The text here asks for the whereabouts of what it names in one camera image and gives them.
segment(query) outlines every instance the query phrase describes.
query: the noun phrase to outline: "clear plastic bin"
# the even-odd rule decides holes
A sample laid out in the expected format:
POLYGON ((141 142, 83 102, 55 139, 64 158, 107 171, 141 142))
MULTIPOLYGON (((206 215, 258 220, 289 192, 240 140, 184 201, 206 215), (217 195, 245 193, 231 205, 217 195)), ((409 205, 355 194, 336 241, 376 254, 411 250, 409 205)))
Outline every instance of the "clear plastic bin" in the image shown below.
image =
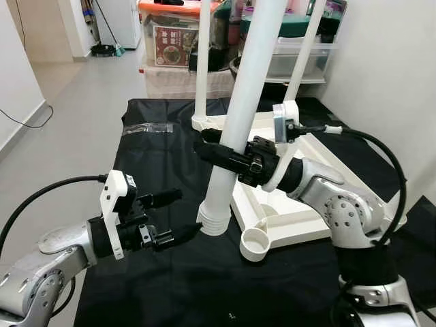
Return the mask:
MULTIPOLYGON (((164 67, 187 67, 191 45, 198 34, 200 2, 185 0, 184 5, 161 5, 140 0, 146 57, 143 63, 164 67)), ((214 11, 219 3, 211 3, 214 11)))
MULTIPOLYGON (((142 65, 146 92, 153 99, 195 99, 196 74, 187 69, 142 65)), ((207 98, 232 95, 234 79, 229 69, 210 72, 207 76, 207 98)))
MULTIPOLYGON (((303 40, 303 37, 279 37, 271 58, 267 79, 284 78, 289 80, 294 70, 298 54, 300 53, 303 40)), ((310 78, 311 76, 314 78, 323 78, 328 56, 335 47, 336 44, 320 43, 320 37, 317 37, 315 43, 312 45, 303 78, 310 78)))

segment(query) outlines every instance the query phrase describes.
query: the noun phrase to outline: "white pole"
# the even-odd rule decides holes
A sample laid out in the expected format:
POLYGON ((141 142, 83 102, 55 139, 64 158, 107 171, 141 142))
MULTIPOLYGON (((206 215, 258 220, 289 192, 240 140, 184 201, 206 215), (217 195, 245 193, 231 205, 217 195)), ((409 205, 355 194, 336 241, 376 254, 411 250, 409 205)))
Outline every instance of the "white pole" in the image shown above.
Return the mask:
MULTIPOLYGON (((287 0, 256 2, 220 141, 238 153, 244 152, 247 143, 286 5, 287 0)), ((227 230, 235 182, 234 173, 213 168, 197 216, 203 233, 216 236, 227 230)))
POLYGON ((196 106, 192 117, 196 121, 206 121, 207 71, 209 59, 209 30, 211 27, 211 0, 202 0, 200 7, 200 27, 198 30, 198 61, 196 82, 196 106))
POLYGON ((289 86, 287 87, 285 100, 295 100, 300 87, 302 75, 305 72, 307 60, 311 54, 313 41, 315 40, 316 32, 320 25, 322 14, 324 13, 324 7, 326 6, 326 0, 317 0, 315 7, 312 11, 312 17, 309 22, 309 26, 306 30, 305 39, 302 41, 301 50, 298 54, 297 62, 295 63, 294 71, 291 75, 289 86))

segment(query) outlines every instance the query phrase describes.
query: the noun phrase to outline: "table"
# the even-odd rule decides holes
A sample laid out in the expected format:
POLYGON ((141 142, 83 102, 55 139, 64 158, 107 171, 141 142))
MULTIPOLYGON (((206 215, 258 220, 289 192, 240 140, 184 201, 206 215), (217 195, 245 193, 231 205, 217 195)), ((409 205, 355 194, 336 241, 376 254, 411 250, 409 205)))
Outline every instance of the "table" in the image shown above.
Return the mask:
MULTIPOLYGON (((317 100, 301 99, 298 105, 305 125, 334 119, 317 100)), ((228 99, 207 103, 208 114, 223 114, 227 107, 228 99)), ((259 109, 270 109, 270 104, 259 109)), ((195 221, 206 193, 211 166, 191 149, 192 114, 191 100, 133 99, 123 116, 124 126, 172 126, 171 133, 123 136, 114 163, 115 169, 134 176, 139 194, 182 189, 182 200, 149 211, 162 230, 195 221)), ((393 196, 392 168, 366 143, 317 137, 381 197, 393 196), (365 159, 356 158, 355 152, 365 159)), ((421 199, 408 217, 409 223, 392 239, 392 250, 411 291, 434 306, 434 207, 421 199)), ((120 262, 102 260, 88 269, 75 327, 328 326, 328 310, 338 292, 337 261, 328 239, 274 249, 260 263, 240 256, 239 239, 239 227, 231 219, 222 236, 199 234, 161 253, 138 251, 120 262)))

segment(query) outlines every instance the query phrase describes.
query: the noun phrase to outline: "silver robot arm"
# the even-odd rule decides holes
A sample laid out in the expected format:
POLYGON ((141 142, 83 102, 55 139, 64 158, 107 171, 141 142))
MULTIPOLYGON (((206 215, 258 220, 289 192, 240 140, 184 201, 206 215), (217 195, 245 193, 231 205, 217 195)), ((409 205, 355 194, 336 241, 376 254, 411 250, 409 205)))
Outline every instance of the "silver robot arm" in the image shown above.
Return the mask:
MULTIPOLYGON (((292 127, 286 129, 290 139, 326 129, 292 127)), ((255 136, 244 154, 239 154, 218 144, 220 135, 215 129, 201 132, 194 149, 203 160, 237 173, 244 184, 286 192, 316 210, 327 223, 341 273, 341 301, 334 305, 333 322, 338 326, 419 327, 406 281, 398 275, 390 255, 389 241, 377 246, 389 227, 383 223, 384 208, 372 193, 350 185, 339 172, 321 163, 280 158, 270 140, 255 136)))
POLYGON ((34 252, 7 270, 0 280, 0 327, 46 327, 59 295, 83 269, 110 255, 120 260, 128 251, 173 247, 200 230, 193 224, 158 234, 147 224, 144 209, 172 203, 180 190, 136 193, 130 175, 111 170, 100 196, 101 217, 47 233, 34 252))
POLYGON ((347 183, 331 167, 302 159, 298 186, 289 198, 315 209, 331 230, 345 287, 336 310, 338 326, 420 326, 407 283, 398 275, 389 246, 376 249, 384 208, 369 192, 347 183))

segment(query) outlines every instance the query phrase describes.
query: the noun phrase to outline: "tile floor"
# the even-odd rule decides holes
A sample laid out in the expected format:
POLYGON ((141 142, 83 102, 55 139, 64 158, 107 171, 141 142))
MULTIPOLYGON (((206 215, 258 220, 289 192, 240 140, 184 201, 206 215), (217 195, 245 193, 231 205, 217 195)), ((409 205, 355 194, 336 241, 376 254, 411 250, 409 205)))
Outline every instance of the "tile floor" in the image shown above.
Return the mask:
MULTIPOLYGON (((121 58, 91 58, 56 69, 34 65, 55 114, 43 129, 29 130, 0 162, 0 224, 27 196, 51 182, 111 169, 127 100, 146 97, 144 78, 138 73, 142 53, 143 47, 121 58)), ((11 231, 0 268, 28 253, 49 229, 98 215, 100 186, 69 185, 32 204, 11 231)), ((73 300, 50 327, 73 326, 83 279, 84 272, 78 276, 73 300)), ((433 326, 422 314, 420 319, 423 327, 433 326)))
POLYGON ((51 104, 85 63, 31 63, 42 95, 51 104))

